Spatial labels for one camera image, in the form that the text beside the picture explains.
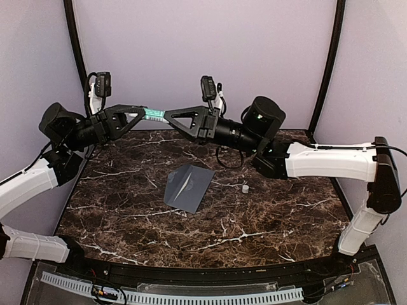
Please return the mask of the grey paper envelope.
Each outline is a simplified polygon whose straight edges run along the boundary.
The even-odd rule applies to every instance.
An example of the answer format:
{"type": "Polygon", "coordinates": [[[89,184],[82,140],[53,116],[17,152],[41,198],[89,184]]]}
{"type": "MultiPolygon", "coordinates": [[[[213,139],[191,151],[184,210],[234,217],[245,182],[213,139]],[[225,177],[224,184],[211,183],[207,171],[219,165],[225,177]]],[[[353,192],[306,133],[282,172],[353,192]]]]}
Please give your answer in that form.
{"type": "Polygon", "coordinates": [[[203,200],[215,171],[186,164],[167,177],[164,203],[170,207],[195,214],[203,200]]]}

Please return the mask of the green and white glue stick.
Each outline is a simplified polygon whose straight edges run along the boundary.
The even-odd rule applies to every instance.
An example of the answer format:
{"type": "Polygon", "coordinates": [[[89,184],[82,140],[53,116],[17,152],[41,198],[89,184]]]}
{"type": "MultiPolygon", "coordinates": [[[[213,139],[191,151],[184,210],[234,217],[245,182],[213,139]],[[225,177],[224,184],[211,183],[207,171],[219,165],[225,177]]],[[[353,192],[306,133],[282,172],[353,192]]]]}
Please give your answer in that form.
{"type": "Polygon", "coordinates": [[[144,108],[145,115],[143,117],[144,120],[147,121],[157,121],[161,123],[168,124],[169,122],[165,119],[165,111],[144,108]]]}

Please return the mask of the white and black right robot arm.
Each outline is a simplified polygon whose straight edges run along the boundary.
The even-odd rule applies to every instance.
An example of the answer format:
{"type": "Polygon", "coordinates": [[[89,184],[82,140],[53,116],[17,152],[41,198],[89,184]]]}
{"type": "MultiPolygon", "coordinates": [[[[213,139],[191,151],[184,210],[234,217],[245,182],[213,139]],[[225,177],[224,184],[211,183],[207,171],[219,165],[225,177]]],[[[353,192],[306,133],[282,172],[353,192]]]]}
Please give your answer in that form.
{"type": "Polygon", "coordinates": [[[354,145],[282,142],[275,136],[286,118],[271,99],[258,96],[244,111],[241,123],[224,119],[217,107],[189,107],[165,111],[164,120],[187,139],[212,142],[252,156],[251,165],[271,179],[334,177],[367,182],[368,198],[341,233],[337,252],[325,260],[325,271],[339,275],[379,224],[402,203],[395,147],[384,137],[354,145]]]}

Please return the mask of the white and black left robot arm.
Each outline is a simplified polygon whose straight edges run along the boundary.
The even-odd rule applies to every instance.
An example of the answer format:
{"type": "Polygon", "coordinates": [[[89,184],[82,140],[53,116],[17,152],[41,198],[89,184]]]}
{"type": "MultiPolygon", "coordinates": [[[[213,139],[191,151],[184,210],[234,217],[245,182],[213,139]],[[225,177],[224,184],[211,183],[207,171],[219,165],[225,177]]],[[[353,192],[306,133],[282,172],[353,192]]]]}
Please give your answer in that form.
{"type": "MultiPolygon", "coordinates": [[[[115,105],[86,118],[58,102],[49,106],[39,124],[49,142],[29,166],[1,181],[1,217],[31,198],[73,180],[85,148],[121,138],[145,114],[142,106],[115,105]]],[[[67,237],[29,233],[1,224],[1,258],[64,263],[74,276],[84,277],[90,264],[81,253],[81,247],[67,237]]]]}

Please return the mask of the white glue stick cap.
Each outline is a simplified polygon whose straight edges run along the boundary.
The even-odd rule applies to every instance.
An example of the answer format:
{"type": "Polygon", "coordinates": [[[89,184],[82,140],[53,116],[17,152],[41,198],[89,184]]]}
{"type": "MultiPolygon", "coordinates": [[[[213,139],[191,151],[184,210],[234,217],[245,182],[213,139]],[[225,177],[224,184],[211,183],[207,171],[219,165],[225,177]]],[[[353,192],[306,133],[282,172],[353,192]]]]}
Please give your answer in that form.
{"type": "Polygon", "coordinates": [[[242,186],[242,192],[244,194],[248,194],[249,193],[249,186],[248,185],[243,185],[242,186]]]}

